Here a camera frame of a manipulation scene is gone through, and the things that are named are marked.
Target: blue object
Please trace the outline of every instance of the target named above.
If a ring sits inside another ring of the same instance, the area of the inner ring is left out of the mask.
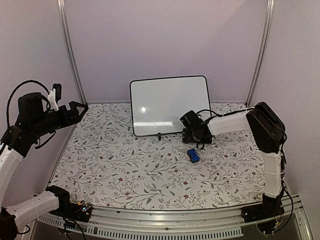
[[[186,151],[186,154],[188,154],[192,163],[196,163],[200,161],[200,157],[197,155],[197,152],[194,148]]]

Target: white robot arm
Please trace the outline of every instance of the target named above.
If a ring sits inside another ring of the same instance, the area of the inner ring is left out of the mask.
[[[29,80],[25,83],[37,83]],[[9,182],[20,164],[26,157],[28,151],[38,139],[44,135],[53,134],[58,129],[74,125],[81,121],[88,110],[85,104],[70,102],[70,110],[66,106],[58,107],[57,102],[61,99],[60,84],[54,84],[53,89],[48,92],[48,98],[39,92],[26,94],[18,99],[19,115],[16,123],[12,126],[8,124],[8,129],[3,135],[0,144],[0,240],[14,240],[18,232],[28,223],[39,216],[56,211],[57,215],[65,216],[74,220],[89,220],[90,212],[79,211],[74,215],[75,208],[79,206],[70,203],[69,193],[57,186],[47,187],[46,191],[38,196],[14,206],[3,206],[3,199]],[[47,109],[43,110],[42,101],[47,102]]]
[[[228,115],[224,117],[218,117],[212,119],[208,123],[208,128],[213,136],[231,133],[237,131],[251,131],[247,119],[248,112],[239,112],[233,115]],[[264,152],[261,151],[263,161],[264,161],[264,176],[265,176],[265,186],[264,194],[270,198],[276,198],[282,191],[281,184],[281,151],[278,152]]]
[[[252,131],[264,160],[265,187],[262,203],[255,207],[244,207],[242,217],[245,222],[253,222],[284,213],[281,202],[286,163],[283,144],[287,135],[284,124],[265,102],[224,115],[215,113],[205,121],[191,110],[180,120],[186,127],[183,134],[189,136],[184,136],[184,139],[198,144],[210,143],[213,136],[223,133]]]

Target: floral pattern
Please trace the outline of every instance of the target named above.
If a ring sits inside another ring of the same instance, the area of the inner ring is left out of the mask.
[[[227,113],[243,104],[212,103]],[[191,210],[258,202],[262,156],[249,131],[214,136],[192,163],[182,134],[136,137],[128,103],[92,104],[57,166],[52,185],[71,200],[137,210]]]

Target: table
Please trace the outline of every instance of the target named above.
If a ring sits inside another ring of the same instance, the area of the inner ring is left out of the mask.
[[[227,113],[243,104],[212,103]],[[249,131],[221,134],[192,163],[182,134],[136,137],[129,103],[91,104],[57,165],[51,185],[73,202],[135,210],[195,210],[259,202],[264,163]]]

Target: white wall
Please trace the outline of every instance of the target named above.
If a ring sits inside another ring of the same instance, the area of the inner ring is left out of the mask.
[[[62,84],[61,104],[79,97],[71,73],[61,31],[56,0],[0,1],[0,135],[6,130],[6,105],[12,90],[22,81],[34,79],[47,88]],[[42,92],[37,85],[25,85],[11,102],[14,124],[17,99],[30,92]],[[17,168],[6,192],[4,205],[17,204],[42,192],[70,128],[60,130],[43,148],[34,150]]]
[[[210,100],[246,100],[267,0],[68,0],[88,102],[130,101],[132,80],[204,75]]]
[[[320,1],[276,0],[253,103],[267,102],[286,126],[286,178],[320,239]]]

